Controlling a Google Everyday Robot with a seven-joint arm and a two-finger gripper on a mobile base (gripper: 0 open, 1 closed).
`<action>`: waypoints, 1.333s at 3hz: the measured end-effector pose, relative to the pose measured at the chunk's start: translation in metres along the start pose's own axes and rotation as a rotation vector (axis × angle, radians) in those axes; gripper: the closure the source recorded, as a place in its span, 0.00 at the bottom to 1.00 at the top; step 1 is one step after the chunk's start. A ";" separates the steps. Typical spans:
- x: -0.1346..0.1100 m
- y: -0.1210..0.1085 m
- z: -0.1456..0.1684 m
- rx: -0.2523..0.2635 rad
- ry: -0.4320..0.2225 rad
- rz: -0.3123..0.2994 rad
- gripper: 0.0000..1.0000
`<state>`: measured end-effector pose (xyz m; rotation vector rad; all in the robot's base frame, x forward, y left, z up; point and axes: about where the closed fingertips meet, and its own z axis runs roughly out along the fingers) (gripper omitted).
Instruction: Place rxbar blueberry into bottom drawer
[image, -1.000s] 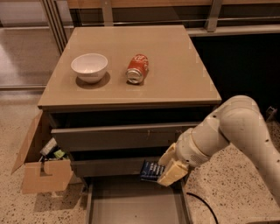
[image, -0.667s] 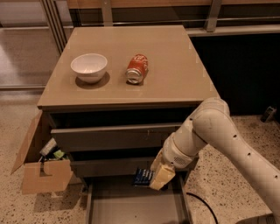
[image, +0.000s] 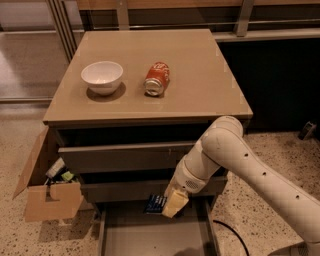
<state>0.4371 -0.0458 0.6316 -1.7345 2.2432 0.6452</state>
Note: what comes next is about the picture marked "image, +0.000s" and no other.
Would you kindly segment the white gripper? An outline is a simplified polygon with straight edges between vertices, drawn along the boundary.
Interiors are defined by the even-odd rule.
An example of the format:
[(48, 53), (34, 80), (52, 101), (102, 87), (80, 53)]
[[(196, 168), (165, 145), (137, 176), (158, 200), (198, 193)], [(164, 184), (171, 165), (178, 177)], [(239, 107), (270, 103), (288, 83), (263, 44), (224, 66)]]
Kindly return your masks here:
[[(206, 157), (190, 159), (184, 156), (176, 167), (175, 180), (172, 179), (169, 182), (164, 192), (167, 201), (162, 215), (173, 218), (188, 203), (188, 193), (199, 193), (207, 185), (214, 172), (215, 163), (210, 159)], [(176, 183), (185, 191), (175, 189)]]

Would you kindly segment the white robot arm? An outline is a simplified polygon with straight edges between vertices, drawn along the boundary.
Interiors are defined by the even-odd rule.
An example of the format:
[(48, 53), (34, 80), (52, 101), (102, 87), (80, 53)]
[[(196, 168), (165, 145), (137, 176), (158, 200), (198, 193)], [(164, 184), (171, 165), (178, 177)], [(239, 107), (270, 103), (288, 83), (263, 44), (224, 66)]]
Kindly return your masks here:
[(303, 239), (270, 256), (320, 256), (319, 200), (261, 161), (232, 116), (217, 118), (180, 160), (164, 192), (162, 214), (175, 216), (221, 167), (245, 181)]

